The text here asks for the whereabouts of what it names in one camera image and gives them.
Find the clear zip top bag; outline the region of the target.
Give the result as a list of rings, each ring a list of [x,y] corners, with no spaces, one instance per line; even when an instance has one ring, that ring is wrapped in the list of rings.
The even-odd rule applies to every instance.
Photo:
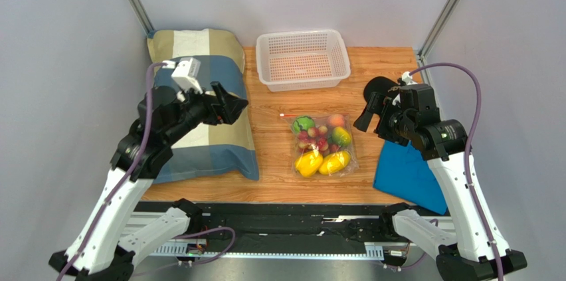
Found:
[[[293,135],[292,171],[302,177],[343,177],[359,169],[348,114],[280,114]]]

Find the green fake watermelon ball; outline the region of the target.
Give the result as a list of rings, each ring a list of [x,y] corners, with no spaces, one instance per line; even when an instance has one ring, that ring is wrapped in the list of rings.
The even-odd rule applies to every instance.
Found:
[[[316,123],[310,116],[298,116],[292,122],[292,130],[295,134],[299,134],[302,131],[308,131],[310,128],[315,128]]]

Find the orange fake peach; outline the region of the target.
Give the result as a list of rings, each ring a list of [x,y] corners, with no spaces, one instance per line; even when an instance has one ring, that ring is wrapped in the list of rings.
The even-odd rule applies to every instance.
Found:
[[[333,114],[327,118],[327,124],[330,128],[336,127],[345,127],[346,126],[346,117],[342,114]]]

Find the yellow fake bell pepper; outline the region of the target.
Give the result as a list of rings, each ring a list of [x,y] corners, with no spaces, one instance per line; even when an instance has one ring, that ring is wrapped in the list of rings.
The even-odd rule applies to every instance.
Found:
[[[307,151],[294,162],[294,169],[302,177],[311,177],[317,173],[323,163],[323,156],[318,150]]]

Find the red fake lychee bunch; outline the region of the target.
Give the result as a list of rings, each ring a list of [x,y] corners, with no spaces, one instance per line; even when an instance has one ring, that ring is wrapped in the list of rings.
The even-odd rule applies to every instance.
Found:
[[[339,151],[340,146],[332,142],[330,129],[325,126],[310,128],[296,134],[296,149],[303,153],[306,151],[318,150],[324,155]]]

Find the yellow fake lemon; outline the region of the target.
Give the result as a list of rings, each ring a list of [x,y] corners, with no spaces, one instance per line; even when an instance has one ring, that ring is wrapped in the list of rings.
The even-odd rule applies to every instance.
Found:
[[[347,151],[337,151],[323,158],[318,172],[321,175],[332,175],[344,170],[351,161],[351,155]]]

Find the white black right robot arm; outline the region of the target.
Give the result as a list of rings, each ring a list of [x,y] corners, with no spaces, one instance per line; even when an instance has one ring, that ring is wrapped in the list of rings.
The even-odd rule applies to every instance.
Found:
[[[413,146],[436,178],[454,232],[448,233],[406,203],[382,214],[385,232],[421,247],[436,262],[443,280],[495,280],[527,267],[525,254],[501,235],[482,194],[468,134],[457,120],[443,120],[427,84],[399,87],[396,98],[373,92],[354,126],[366,131],[379,116],[375,133],[386,141]]]

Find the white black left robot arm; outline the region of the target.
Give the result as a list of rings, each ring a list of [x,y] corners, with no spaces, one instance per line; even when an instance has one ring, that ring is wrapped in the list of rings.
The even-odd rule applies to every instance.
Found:
[[[49,265],[75,280],[129,280],[135,267],[170,239],[198,233],[202,211],[180,199],[136,232],[123,231],[142,195],[172,158],[173,144],[201,124],[233,124],[248,101],[219,82],[211,91],[150,88],[138,104],[138,118],[122,138],[110,162],[104,189],[82,232]]]

